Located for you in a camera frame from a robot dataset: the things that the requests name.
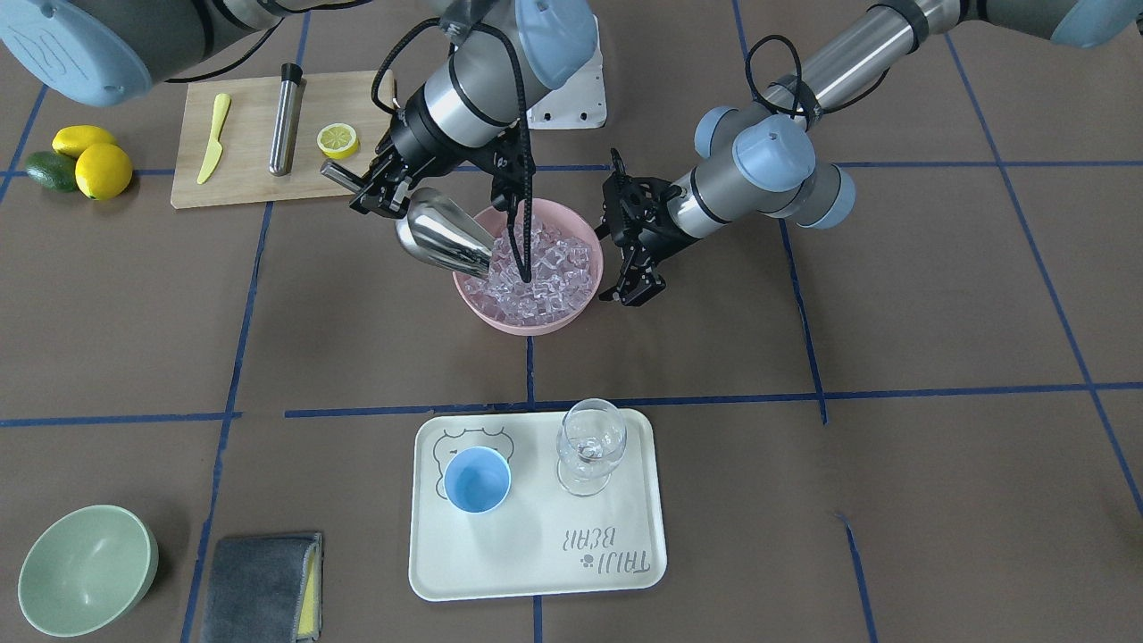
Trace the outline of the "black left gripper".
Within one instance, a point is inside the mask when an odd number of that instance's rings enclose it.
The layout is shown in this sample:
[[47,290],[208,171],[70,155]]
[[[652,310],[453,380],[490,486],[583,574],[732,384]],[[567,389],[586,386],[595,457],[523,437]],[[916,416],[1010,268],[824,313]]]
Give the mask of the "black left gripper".
[[618,150],[612,148],[612,175],[604,182],[604,219],[596,233],[612,238],[625,257],[634,255],[637,262],[624,262],[615,286],[601,290],[600,302],[637,308],[665,290],[656,264],[684,249],[684,231],[669,208],[681,196],[684,187],[676,183],[629,174]]

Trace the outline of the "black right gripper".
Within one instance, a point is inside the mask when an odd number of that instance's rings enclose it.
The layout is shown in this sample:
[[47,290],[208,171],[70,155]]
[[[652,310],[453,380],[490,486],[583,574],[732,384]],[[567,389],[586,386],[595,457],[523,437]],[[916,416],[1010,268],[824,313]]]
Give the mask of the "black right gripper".
[[512,211],[531,196],[536,166],[519,126],[509,127],[482,146],[467,147],[453,140],[426,107],[406,107],[379,142],[366,178],[351,176],[355,195],[347,206],[360,214],[403,219],[409,194],[421,180],[445,178],[462,163],[491,176],[491,204],[498,211]]

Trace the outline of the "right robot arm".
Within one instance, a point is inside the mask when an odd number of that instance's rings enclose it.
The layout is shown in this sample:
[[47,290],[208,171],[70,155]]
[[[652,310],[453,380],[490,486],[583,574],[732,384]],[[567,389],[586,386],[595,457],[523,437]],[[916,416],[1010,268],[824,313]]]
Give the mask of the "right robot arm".
[[[331,11],[335,1],[3,1],[3,45],[45,85],[81,104],[114,106],[154,85],[187,80],[187,69],[295,13]],[[526,112],[592,61],[597,22],[584,1],[433,1],[382,70],[427,29],[453,45],[401,107],[379,96],[389,130],[361,178],[335,163],[322,174],[354,191],[358,212],[401,219],[411,190],[473,163],[491,176],[491,204],[513,214],[531,199]]]

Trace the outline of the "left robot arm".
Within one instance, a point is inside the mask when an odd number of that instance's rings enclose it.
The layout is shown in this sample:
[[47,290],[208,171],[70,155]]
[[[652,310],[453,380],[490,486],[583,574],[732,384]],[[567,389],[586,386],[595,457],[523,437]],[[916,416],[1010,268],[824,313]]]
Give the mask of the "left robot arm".
[[766,87],[746,69],[751,105],[714,107],[694,134],[700,163],[676,180],[637,178],[612,151],[604,220],[622,262],[600,300],[640,306],[665,289],[660,264],[748,214],[829,230],[855,203],[855,184],[820,160],[809,130],[866,97],[892,65],[964,21],[983,21],[1076,48],[1105,45],[1140,23],[1140,1],[877,1],[829,45]]

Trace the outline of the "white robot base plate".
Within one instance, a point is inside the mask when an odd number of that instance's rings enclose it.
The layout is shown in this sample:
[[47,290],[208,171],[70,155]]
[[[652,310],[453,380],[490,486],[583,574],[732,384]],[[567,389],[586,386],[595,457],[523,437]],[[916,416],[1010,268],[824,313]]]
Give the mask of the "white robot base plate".
[[583,130],[604,128],[608,121],[605,96],[604,53],[597,45],[591,61],[528,111],[535,130]]

